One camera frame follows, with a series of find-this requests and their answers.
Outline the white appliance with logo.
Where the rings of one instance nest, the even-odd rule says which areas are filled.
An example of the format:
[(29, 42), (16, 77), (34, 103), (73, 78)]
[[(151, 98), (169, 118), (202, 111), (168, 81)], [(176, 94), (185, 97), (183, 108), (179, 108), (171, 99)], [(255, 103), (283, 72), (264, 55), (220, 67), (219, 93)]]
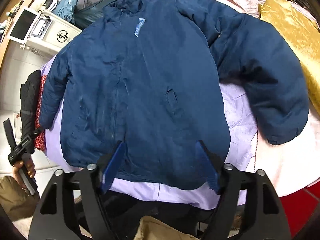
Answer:
[(39, 11), (40, 15), (31, 26), (22, 49), (36, 55), (56, 55), (63, 47), (81, 33), (81, 30), (47, 9)]

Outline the navy blue padded jacket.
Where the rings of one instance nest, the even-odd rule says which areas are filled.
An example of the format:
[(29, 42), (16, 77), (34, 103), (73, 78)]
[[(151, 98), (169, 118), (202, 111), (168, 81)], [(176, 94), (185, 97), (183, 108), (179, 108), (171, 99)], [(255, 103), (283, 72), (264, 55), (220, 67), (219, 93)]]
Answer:
[(297, 137), (309, 100), (299, 59), (269, 23), (215, 0), (117, 0), (55, 57), (40, 125), (62, 111), (60, 142), (85, 167), (123, 141), (117, 178), (193, 190), (197, 141), (225, 159), (220, 82), (242, 85), (265, 138)]

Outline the light blue garment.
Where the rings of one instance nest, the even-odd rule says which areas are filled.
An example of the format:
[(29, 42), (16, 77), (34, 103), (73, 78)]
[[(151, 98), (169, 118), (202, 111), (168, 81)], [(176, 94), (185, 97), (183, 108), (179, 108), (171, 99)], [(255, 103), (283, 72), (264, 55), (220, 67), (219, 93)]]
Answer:
[(78, 0), (61, 0), (53, 10), (53, 14), (63, 20), (75, 24), (74, 12)]

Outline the gold satin pillow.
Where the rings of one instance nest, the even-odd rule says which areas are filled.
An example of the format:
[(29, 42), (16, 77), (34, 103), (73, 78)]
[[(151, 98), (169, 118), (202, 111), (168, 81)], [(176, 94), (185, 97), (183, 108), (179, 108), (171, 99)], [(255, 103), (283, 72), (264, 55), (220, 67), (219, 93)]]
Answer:
[(299, 58), (309, 98), (319, 112), (319, 27), (287, 0), (265, 0), (259, 5), (260, 19), (272, 24)]

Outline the black garment at bedside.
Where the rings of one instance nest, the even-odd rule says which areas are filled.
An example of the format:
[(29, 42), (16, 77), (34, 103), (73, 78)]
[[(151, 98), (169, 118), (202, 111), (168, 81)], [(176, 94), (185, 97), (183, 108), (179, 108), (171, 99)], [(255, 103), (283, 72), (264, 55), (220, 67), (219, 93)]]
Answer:
[(33, 71), (26, 82), (21, 84), (21, 122), (22, 138), (36, 130), (36, 112), (41, 84), (41, 71)]

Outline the pink white bed cover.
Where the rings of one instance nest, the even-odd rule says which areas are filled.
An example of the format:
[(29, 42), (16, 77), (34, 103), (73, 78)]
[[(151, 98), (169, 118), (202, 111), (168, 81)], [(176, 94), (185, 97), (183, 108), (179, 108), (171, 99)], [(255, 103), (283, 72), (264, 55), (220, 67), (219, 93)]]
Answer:
[(319, 164), (319, 114), (313, 105), (310, 106), (305, 128), (295, 139), (273, 146), (258, 128), (251, 146), (253, 156), (245, 171), (263, 169), (279, 197), (319, 181), (319, 168), (311, 170), (307, 167), (308, 164)]

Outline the wooden shelf unit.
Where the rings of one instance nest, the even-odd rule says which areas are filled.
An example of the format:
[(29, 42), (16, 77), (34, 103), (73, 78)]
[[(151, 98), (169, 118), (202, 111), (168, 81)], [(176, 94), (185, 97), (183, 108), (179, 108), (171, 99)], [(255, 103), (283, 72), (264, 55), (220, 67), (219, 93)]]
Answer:
[(17, 18), (18, 13), (24, 7), (30, 7), (34, 0), (1, 0), (1, 24), (5, 23), (3, 33), (1, 34), (1, 65), (3, 63), (10, 39), (7, 34)]

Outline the red bed base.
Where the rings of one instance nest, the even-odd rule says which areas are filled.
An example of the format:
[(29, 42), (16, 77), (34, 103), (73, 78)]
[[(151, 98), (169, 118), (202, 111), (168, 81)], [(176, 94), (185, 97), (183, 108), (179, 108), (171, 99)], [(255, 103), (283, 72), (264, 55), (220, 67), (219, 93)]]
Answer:
[(307, 224), (319, 205), (319, 181), (295, 193), (280, 197), (280, 201), (293, 238)]

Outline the white framed monitor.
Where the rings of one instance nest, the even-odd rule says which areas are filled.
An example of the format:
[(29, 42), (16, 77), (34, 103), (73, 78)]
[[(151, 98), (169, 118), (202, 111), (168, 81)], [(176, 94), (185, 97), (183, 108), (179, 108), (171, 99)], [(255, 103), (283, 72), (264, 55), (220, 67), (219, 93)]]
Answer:
[(17, 19), (14, 20), (14, 24), (8, 32), (7, 38), (20, 44), (25, 44), (39, 16), (39, 12), (29, 7), (23, 7), (22, 10), (17, 13)]

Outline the khaki trousers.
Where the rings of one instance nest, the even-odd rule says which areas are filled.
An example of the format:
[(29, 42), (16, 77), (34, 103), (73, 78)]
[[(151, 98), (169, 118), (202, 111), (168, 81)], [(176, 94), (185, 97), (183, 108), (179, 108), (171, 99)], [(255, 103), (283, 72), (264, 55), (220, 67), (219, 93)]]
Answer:
[(1, 178), (1, 206), (12, 221), (32, 217), (40, 200), (36, 191), (31, 195), (28, 190), (20, 187), (11, 176)]

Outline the lilac bed sheet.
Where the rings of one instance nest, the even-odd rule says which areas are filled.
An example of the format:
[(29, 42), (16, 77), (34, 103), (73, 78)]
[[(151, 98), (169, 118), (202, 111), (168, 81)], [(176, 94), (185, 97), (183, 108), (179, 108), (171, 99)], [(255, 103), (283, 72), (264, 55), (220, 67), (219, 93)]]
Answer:
[[(251, 142), (258, 131), (257, 124), (245, 91), (240, 86), (220, 84), (220, 90), (231, 134), (231, 144), (226, 162), (244, 171), (253, 156)], [(63, 105), (60, 105), (52, 127), (45, 131), (45, 154), (65, 171), (78, 171), (78, 166), (68, 165), (63, 157), (60, 144), (62, 108)], [(142, 201), (190, 204), (203, 210), (215, 208), (220, 198), (215, 191), (209, 188), (208, 184), (203, 184), (195, 190), (182, 190), (159, 183), (134, 183), (115, 179), (111, 191), (128, 194)]]

